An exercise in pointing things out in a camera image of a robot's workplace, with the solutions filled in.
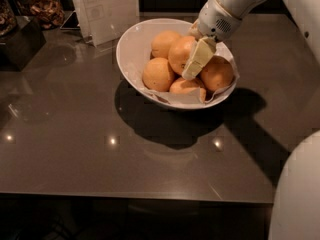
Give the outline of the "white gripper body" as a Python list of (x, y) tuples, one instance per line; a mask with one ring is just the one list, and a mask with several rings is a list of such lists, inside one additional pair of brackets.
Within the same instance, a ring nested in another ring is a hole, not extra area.
[(228, 39), (242, 23), (220, 3), (208, 0), (198, 15), (197, 29), (203, 36), (214, 38), (217, 42)]

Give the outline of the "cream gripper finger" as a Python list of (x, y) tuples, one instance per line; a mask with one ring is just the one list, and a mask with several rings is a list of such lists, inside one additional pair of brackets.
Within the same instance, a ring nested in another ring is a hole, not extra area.
[(189, 58), (184, 66), (182, 77), (194, 79), (216, 53), (216, 42), (211, 37), (202, 37), (192, 45)]
[(203, 34), (198, 29), (198, 21), (195, 20), (190, 28), (188, 29), (188, 34), (193, 36), (196, 40), (199, 40), (203, 37)]

